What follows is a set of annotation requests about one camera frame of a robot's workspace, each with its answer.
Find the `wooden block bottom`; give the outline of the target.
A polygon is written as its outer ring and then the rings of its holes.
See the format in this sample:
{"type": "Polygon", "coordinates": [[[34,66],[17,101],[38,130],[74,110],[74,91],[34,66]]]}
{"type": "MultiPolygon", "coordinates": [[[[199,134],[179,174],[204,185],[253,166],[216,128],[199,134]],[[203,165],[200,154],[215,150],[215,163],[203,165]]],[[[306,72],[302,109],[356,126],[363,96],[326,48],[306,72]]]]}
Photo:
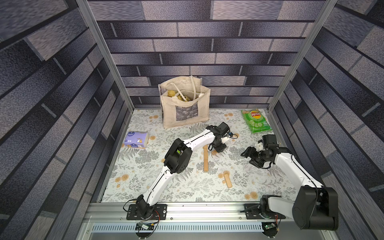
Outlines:
{"type": "Polygon", "coordinates": [[[207,165],[208,164],[208,157],[209,153],[207,151],[204,152],[204,163],[207,165]]]}

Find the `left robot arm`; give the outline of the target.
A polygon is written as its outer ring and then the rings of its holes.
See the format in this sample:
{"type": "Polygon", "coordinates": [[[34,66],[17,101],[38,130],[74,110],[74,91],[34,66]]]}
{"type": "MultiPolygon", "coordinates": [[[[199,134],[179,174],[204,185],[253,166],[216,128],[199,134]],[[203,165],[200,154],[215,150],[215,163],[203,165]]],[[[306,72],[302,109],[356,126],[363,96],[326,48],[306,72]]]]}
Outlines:
{"type": "Polygon", "coordinates": [[[227,146],[222,138],[232,137],[230,127],[222,122],[219,126],[207,126],[206,129],[187,140],[176,139],[165,155],[164,166],[151,187],[138,196],[136,207],[144,219],[149,218],[159,198],[170,181],[182,173],[188,166],[194,150],[206,145],[221,153],[227,146]]]}

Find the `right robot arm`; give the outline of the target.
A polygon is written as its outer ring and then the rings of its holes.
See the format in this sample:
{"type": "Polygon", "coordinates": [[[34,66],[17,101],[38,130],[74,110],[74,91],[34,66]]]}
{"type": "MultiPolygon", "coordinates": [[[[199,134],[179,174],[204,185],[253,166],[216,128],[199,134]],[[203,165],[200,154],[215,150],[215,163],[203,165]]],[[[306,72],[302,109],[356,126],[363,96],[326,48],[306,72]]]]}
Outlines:
{"type": "Polygon", "coordinates": [[[264,195],[258,205],[247,208],[248,212],[257,209],[262,218],[272,214],[291,218],[301,230],[335,231],[339,227],[338,194],[325,187],[299,164],[296,157],[286,147],[279,146],[275,135],[264,135],[256,147],[248,147],[241,157],[249,158],[249,163],[259,169],[265,164],[277,166],[294,185],[298,194],[294,201],[275,195],[264,195]]]}

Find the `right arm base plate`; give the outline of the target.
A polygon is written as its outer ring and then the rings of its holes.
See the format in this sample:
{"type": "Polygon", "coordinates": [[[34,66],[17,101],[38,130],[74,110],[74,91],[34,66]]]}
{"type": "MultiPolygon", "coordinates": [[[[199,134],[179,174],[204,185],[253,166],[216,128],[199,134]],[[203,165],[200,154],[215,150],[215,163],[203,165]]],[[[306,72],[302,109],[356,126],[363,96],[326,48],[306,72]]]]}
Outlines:
{"type": "Polygon", "coordinates": [[[286,219],[284,215],[274,213],[274,212],[265,212],[262,213],[259,204],[244,204],[244,210],[241,213],[246,215],[247,220],[280,220],[286,219]]]}

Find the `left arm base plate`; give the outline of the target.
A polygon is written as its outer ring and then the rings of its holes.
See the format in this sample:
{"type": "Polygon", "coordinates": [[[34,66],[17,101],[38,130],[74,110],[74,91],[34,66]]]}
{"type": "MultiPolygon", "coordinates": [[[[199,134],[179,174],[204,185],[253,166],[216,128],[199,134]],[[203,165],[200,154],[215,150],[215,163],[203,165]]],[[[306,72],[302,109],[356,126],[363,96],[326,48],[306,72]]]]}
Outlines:
{"type": "Polygon", "coordinates": [[[143,211],[140,211],[136,204],[131,204],[127,211],[126,220],[142,221],[149,218],[151,218],[151,220],[165,220],[167,212],[168,205],[166,204],[156,204],[143,211]]]}

